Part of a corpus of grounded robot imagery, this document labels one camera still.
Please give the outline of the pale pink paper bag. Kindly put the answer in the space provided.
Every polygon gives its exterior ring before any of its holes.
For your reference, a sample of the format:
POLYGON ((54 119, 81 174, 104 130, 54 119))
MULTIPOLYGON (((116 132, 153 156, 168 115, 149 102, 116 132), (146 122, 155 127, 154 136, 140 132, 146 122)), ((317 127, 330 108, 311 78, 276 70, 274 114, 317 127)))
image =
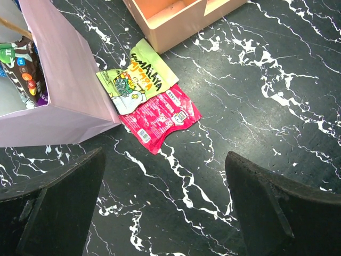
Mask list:
POLYGON ((1 146, 81 143, 120 124, 88 42, 50 1, 20 1, 47 84, 48 103, 1 117, 1 146))

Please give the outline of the green candy packet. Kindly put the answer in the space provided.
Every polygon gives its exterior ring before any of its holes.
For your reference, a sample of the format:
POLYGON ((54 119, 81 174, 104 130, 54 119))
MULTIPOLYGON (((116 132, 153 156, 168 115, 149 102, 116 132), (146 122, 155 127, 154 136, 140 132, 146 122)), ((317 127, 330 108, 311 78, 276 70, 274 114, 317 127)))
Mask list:
POLYGON ((145 39, 131 49, 127 69, 103 70, 96 75, 120 115, 131 114, 139 105, 179 81, 145 39))

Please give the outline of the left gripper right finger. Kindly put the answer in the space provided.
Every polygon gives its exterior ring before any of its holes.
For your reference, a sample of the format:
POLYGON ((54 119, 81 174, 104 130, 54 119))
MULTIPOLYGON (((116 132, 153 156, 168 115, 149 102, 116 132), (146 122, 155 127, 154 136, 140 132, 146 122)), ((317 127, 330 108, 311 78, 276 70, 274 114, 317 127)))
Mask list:
POLYGON ((340 195, 230 151, 227 182, 248 255, 340 255, 340 195))

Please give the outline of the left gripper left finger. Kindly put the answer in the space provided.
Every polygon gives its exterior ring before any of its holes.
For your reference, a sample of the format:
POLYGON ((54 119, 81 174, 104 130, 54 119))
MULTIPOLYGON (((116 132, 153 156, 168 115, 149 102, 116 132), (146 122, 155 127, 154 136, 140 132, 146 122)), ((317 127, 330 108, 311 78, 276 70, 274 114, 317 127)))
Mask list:
POLYGON ((82 255, 105 164, 98 148, 1 187, 1 255, 82 255))

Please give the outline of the purple M&M's packet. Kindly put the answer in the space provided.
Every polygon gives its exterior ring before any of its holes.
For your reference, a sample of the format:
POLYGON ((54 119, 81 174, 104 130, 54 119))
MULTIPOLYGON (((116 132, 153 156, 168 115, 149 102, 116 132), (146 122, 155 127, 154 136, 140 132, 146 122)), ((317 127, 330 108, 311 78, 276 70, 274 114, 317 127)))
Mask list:
POLYGON ((48 91, 35 42, 27 37, 1 43, 1 67, 28 109, 48 104, 48 91))

